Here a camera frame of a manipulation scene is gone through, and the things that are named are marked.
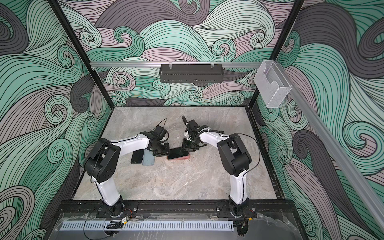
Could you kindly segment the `black phone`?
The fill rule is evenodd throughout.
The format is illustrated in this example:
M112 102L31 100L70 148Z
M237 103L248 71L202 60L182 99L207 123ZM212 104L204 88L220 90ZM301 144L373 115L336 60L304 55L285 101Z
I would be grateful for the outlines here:
M178 158L178 157L187 156L187 155L189 155L189 152L183 151L182 147L180 147L180 148L170 149L167 157Z

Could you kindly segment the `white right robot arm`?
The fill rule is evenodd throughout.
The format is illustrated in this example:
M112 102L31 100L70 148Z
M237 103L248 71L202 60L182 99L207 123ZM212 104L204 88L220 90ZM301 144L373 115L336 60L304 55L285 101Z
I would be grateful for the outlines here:
M186 125L182 149L196 152L207 145L215 147L221 158L225 171L230 175L231 191L229 208L234 217L243 215L249 198L246 191L246 178L252 162L245 144L238 134L226 135L223 131L213 130L206 125L198 125L196 121L182 120Z

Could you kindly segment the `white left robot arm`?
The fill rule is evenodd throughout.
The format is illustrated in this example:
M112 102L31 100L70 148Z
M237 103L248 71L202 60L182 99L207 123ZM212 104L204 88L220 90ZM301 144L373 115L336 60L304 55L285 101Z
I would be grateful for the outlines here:
M170 151L166 142L168 137L168 131L158 125L149 132L140 132L123 140L109 141L101 138L97 141L84 163L84 168L91 177L91 183L96 184L103 207L110 217L117 218L124 211L123 197L114 181L119 158L141 150L148 150L155 157L167 156Z

